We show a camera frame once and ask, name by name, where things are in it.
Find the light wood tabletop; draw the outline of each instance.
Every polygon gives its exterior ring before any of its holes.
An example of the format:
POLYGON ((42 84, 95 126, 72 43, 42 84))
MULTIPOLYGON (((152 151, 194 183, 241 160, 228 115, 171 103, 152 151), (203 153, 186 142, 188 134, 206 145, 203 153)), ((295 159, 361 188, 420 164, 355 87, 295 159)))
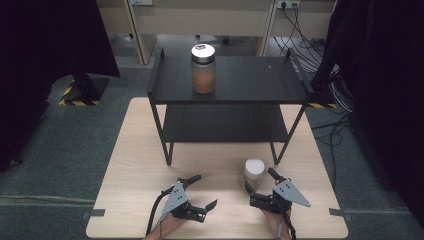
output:
MULTIPOLYGON (((293 123, 300 106, 282 105, 286 125, 293 123)), ((158 106, 163 119, 166 106, 158 106)), ((263 213, 249 206, 240 178, 244 163, 260 158, 274 167, 311 203, 293 204, 292 223, 298 238, 345 238, 343 217, 330 215, 339 209, 327 172, 304 115, 278 166, 274 166, 269 143, 175 143, 173 161, 167 166, 147 98, 134 98, 128 108, 109 166, 100 188, 86 233, 91 238, 142 238, 152 206, 178 177, 200 174, 202 179, 186 193, 193 206, 204 208, 218 199, 204 223, 188 221, 169 239, 274 239, 263 213)), ((262 176, 258 192, 272 193, 274 179, 262 176)), ((167 197, 159 204, 158 221, 167 197)))

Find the jar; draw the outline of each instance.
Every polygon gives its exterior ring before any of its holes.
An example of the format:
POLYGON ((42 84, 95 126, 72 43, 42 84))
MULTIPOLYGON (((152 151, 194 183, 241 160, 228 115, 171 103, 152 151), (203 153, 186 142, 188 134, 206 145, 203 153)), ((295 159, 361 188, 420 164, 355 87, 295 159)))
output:
POLYGON ((191 49, 193 88, 198 93, 210 93, 215 89, 215 48, 198 44, 191 49))
POLYGON ((265 164, 261 159, 251 158, 244 164, 244 170, 241 176, 241 189, 245 189, 245 181, 252 186, 253 191, 256 192, 259 188, 262 174, 265 170, 265 164))

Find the human hand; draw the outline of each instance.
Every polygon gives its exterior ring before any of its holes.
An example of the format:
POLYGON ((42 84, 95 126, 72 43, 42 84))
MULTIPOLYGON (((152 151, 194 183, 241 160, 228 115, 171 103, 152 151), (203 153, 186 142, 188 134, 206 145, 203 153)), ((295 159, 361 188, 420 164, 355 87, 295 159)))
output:
MULTIPOLYGON (((277 236, 278 225, 281 223, 283 225, 283 229, 281 232, 281 240, 291 240, 291 237, 289 234, 289 227, 287 226, 284 219, 282 219, 282 216, 280 214, 271 213, 265 210, 261 210, 261 211, 265 214, 268 225, 271 228, 274 236, 277 236)), ((289 217, 290 217, 290 214, 291 214, 291 208, 287 211, 287 215, 289 217)))
POLYGON ((163 221, 144 240, 163 239, 181 227, 186 221, 186 219, 175 218, 171 213, 168 213, 163 221))

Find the brown jar contents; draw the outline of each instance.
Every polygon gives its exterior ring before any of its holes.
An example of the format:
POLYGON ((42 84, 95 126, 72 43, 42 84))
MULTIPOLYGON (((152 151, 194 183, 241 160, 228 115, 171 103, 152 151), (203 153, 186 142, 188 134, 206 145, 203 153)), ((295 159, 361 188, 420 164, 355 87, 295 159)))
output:
POLYGON ((210 93, 215 88, 214 72, 197 72, 193 74, 193 88, 198 93, 210 93))

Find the lower shelf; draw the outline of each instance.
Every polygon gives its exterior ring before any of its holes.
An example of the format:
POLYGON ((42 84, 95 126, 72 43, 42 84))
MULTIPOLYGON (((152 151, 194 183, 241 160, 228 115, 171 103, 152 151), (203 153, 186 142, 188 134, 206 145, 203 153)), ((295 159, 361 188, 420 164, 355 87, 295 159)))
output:
POLYGON ((285 142, 278 104, 168 105, 165 142, 285 142))

